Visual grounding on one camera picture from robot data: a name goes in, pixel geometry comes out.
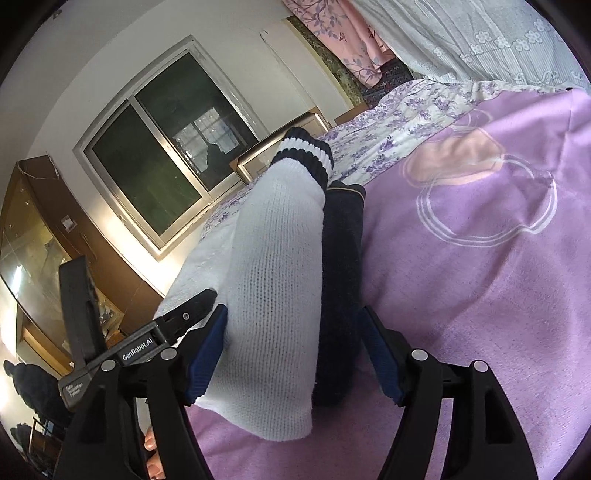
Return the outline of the person's hand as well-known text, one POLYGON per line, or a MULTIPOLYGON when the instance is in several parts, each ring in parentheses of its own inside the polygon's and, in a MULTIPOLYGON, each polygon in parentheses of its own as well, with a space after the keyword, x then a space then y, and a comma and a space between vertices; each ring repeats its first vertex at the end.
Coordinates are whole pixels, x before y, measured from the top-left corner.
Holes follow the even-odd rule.
POLYGON ((149 427, 144 436, 144 448, 148 452, 149 458, 146 462, 147 473, 150 479, 165 479, 165 473, 156 448, 155 435, 152 427, 149 427))

